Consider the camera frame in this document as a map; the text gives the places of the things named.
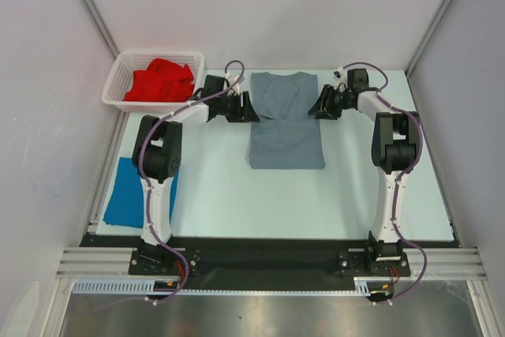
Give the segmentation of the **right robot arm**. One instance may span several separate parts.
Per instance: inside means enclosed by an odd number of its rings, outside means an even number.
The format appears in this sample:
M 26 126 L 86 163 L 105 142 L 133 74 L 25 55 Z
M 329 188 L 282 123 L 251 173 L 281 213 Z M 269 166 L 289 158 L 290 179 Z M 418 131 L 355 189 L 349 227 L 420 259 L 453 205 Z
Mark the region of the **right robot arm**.
M 325 84 L 308 115 L 319 120 L 338 120 L 345 110 L 357 110 L 373 122 L 371 159 L 379 178 L 376 217 L 363 253 L 343 253 L 343 272 L 383 276 L 406 266 L 401 232 L 402 203 L 406 184 L 418 164 L 423 139 L 418 115 L 387 101 L 385 87 L 371 86 L 368 71 L 350 65 L 334 72 L 337 84 Z

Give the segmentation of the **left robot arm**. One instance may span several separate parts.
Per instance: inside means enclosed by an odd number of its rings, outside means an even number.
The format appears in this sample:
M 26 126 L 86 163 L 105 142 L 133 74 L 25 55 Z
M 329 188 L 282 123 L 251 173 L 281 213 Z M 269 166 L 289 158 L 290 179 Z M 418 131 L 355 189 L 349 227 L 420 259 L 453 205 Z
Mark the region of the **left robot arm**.
M 172 267 L 184 266 L 184 256 L 169 246 L 173 237 L 170 205 L 181 166 L 183 129 L 217 116 L 230 123 L 258 122 L 249 93 L 239 89 L 243 80 L 243 74 L 207 75 L 204 86 L 182 106 L 160 118 L 146 115 L 141 119 L 132 161 L 142 185 L 144 221 L 130 275 L 166 275 Z

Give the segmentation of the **grey t shirt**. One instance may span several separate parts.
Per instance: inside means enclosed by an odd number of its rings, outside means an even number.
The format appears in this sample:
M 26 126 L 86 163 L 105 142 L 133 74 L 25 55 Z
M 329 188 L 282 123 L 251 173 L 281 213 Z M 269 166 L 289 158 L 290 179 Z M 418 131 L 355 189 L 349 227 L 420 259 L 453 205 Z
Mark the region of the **grey t shirt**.
M 322 170 L 320 123 L 308 115 L 318 99 L 318 77 L 297 72 L 251 74 L 252 106 L 260 121 L 251 125 L 249 163 L 255 170 Z

